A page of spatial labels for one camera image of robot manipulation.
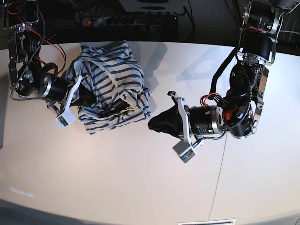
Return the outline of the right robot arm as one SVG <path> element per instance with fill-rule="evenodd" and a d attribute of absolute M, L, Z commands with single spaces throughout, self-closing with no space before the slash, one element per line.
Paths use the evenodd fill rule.
<path fill-rule="evenodd" d="M 3 23 L 13 33 L 7 37 L 10 97 L 14 101 L 42 100 L 57 115 L 71 106 L 91 106 L 95 95 L 78 78 L 59 76 L 63 70 L 46 63 L 39 54 L 42 44 L 55 47 L 66 60 L 63 48 L 46 35 L 45 19 L 36 0 L 5 0 Z"/>

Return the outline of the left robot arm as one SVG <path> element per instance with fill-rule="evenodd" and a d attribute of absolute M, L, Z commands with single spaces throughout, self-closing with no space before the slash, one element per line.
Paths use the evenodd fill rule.
<path fill-rule="evenodd" d="M 263 109 L 267 67 L 275 61 L 284 15 L 299 4 L 297 0 L 249 0 L 238 43 L 214 74 L 201 105 L 189 107 L 170 91 L 174 106 L 152 118 L 148 128 L 179 138 L 192 148 L 227 133 L 235 138 L 255 133 Z"/>

